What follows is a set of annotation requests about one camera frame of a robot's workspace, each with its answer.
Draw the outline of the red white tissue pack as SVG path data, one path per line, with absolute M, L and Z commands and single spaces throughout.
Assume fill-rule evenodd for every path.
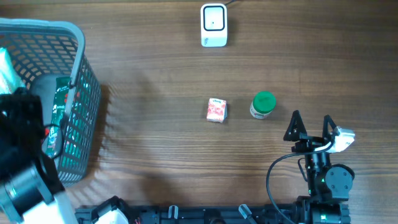
M 211 122 L 223 123 L 227 117 L 227 102 L 217 98 L 210 98 L 206 119 Z

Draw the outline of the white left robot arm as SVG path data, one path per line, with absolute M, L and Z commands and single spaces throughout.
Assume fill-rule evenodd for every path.
M 42 151 L 45 126 L 38 96 L 19 87 L 1 95 L 1 210 L 13 223 L 129 223 L 117 197 L 76 211 Z

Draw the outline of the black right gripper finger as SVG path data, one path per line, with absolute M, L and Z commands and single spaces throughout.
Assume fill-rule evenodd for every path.
M 289 126 L 284 134 L 284 141 L 301 141 L 307 139 L 307 130 L 305 129 L 299 110 L 292 113 Z
M 330 115 L 325 115 L 323 119 L 323 131 L 322 131 L 322 137 L 323 138 L 329 138 L 330 137 L 330 132 L 329 128 L 333 131 L 336 128 L 335 122 L 332 120 Z

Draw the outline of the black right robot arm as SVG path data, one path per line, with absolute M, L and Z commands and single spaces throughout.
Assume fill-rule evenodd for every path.
M 330 162 L 330 155 L 342 152 L 354 142 L 355 133 L 336 125 L 329 115 L 323 120 L 322 136 L 307 134 L 299 111 L 292 113 L 285 141 L 295 143 L 292 152 L 304 156 L 301 168 L 308 185 L 308 196 L 299 196 L 289 218 L 294 223 L 350 224 L 349 192 L 354 171 Z

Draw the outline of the green lid jar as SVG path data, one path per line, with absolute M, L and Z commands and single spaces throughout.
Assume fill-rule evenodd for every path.
M 276 106 L 276 98 L 269 91 L 260 91 L 253 98 L 250 113 L 256 119 L 265 119 Z

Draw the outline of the light green wipes pack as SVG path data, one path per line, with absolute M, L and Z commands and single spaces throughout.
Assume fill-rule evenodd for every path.
M 1 48 L 1 94 L 13 94 L 20 87 L 25 87 L 24 82 L 14 70 L 7 49 Z

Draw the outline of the green 3M gloves packet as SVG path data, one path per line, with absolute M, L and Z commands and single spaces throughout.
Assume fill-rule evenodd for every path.
M 44 153 L 64 169 L 82 171 L 86 167 L 93 135 L 96 97 L 86 78 L 81 77 L 72 94 L 70 113 L 67 104 L 70 79 L 55 79 L 55 93 L 50 104 L 50 126 L 45 129 Z

